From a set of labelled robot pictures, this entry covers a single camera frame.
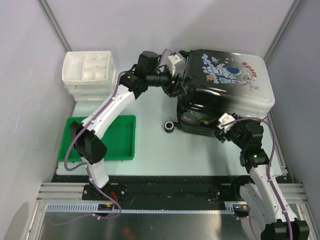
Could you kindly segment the space astronaut hardshell suitcase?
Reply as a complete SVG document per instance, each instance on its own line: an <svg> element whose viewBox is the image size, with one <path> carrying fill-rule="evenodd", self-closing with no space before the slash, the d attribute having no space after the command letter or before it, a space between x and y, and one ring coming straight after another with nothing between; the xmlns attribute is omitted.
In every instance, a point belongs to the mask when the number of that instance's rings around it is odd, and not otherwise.
<svg viewBox="0 0 320 240"><path fill-rule="evenodd" d="M186 63L177 68L186 95L177 97L177 121L164 129L213 137L218 119L227 113L235 119L265 119L275 96L265 61L256 55L198 49L180 51ZM189 112L201 121L192 125L180 120Z"/></svg>

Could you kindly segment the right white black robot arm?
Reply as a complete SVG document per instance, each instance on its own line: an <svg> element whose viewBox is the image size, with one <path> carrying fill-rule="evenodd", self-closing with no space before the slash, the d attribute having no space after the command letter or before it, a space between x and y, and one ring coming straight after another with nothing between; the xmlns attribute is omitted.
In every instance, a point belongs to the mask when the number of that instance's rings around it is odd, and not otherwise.
<svg viewBox="0 0 320 240"><path fill-rule="evenodd" d="M235 119L227 113L218 120L219 134L241 149L240 164L252 180L233 185L230 194L237 201L246 201L248 216L253 216L261 229L260 239L306 240L308 223L299 220L289 206L272 169L274 154L267 155L262 147L263 122L257 117Z"/></svg>

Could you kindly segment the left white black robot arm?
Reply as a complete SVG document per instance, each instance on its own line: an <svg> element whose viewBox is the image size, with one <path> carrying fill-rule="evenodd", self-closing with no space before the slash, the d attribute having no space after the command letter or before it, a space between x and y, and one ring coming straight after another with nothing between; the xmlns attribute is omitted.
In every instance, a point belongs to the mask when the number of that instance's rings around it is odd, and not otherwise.
<svg viewBox="0 0 320 240"><path fill-rule="evenodd" d="M93 194L100 200L110 196L107 185L110 178L104 167L108 148L102 142L105 132L120 113L149 87L161 87L169 97L185 94L177 68L186 63L179 52L165 49L162 54L143 51L136 64L122 71L112 94L90 116L70 124L71 144L85 166L89 181L94 185Z"/></svg>

